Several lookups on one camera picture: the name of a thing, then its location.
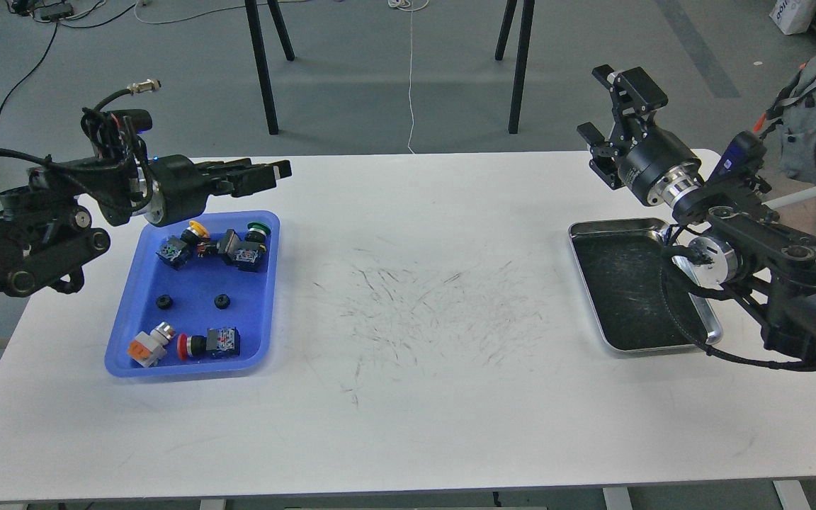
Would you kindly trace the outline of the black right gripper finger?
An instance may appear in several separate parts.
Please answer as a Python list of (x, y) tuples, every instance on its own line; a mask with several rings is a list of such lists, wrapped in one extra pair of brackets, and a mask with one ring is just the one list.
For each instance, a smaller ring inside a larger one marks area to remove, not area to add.
[(590, 122), (577, 126), (577, 134), (586, 142), (589, 149), (591, 170), (612, 190), (624, 187), (618, 176), (618, 165), (614, 161), (614, 157), (618, 156), (615, 146), (606, 141), (606, 137)]
[(642, 68), (616, 71), (603, 64), (592, 70), (593, 77), (610, 93), (614, 127), (612, 139), (644, 139), (655, 126), (655, 113), (669, 103), (667, 94)]

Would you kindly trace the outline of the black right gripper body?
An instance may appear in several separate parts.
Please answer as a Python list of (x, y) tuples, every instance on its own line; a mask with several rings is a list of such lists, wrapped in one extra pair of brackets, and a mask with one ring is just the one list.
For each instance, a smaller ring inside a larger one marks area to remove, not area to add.
[(625, 186), (644, 206), (677, 201), (700, 188), (700, 159), (670, 130), (622, 120), (610, 135), (610, 188)]

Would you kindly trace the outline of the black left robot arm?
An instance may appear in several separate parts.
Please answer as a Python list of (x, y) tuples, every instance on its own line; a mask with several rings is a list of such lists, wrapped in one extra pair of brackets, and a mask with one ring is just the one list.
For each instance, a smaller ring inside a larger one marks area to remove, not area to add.
[(27, 297), (41, 288), (77, 293), (82, 267), (110, 248), (106, 230), (94, 228), (93, 214), (78, 197), (99, 204), (112, 226), (136, 215), (156, 227), (191, 220), (210, 196), (240, 198), (276, 187), (291, 176), (287, 159), (255, 164), (249, 158), (196, 164), (183, 155), (149, 157), (142, 139), (152, 129), (143, 109), (105, 110), (122, 96), (156, 91), (159, 81), (127, 85), (84, 108), (81, 129), (93, 157), (55, 162), (0, 148), (0, 157), (31, 162), (25, 186), (0, 193), (0, 293)]

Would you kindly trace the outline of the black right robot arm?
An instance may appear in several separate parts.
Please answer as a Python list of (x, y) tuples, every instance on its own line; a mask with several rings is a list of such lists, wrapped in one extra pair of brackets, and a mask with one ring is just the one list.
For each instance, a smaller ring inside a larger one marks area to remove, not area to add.
[(644, 206), (667, 204), (674, 232), (661, 243), (660, 297), (674, 286), (700, 298), (734, 300), (759, 324), (762, 346), (788, 360), (756, 361), (691, 342), (723, 361), (797, 373), (816, 372), (816, 236), (780, 221), (761, 200), (766, 149), (748, 130), (729, 143), (708, 178), (700, 159), (655, 122), (668, 97), (640, 68), (607, 64), (593, 77), (608, 90), (608, 137), (577, 126), (593, 172), (612, 190), (628, 188)]

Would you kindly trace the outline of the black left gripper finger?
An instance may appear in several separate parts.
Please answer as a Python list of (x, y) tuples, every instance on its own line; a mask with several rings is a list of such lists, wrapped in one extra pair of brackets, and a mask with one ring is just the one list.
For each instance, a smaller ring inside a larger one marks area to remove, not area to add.
[(204, 179), (242, 179), (256, 168), (251, 159), (231, 161), (202, 161), (195, 164), (195, 171)]
[(271, 164), (255, 165), (256, 168), (246, 174), (244, 178), (219, 178), (217, 180), (217, 196), (247, 197), (275, 188), (278, 181), (293, 175), (289, 159), (271, 162)]

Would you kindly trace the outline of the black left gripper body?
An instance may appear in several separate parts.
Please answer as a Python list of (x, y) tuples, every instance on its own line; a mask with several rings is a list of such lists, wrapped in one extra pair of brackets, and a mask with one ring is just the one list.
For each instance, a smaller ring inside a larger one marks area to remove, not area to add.
[(157, 227), (197, 217), (204, 212), (209, 197), (217, 196), (217, 178), (203, 178), (196, 165), (182, 155), (149, 160), (152, 199), (144, 216)]

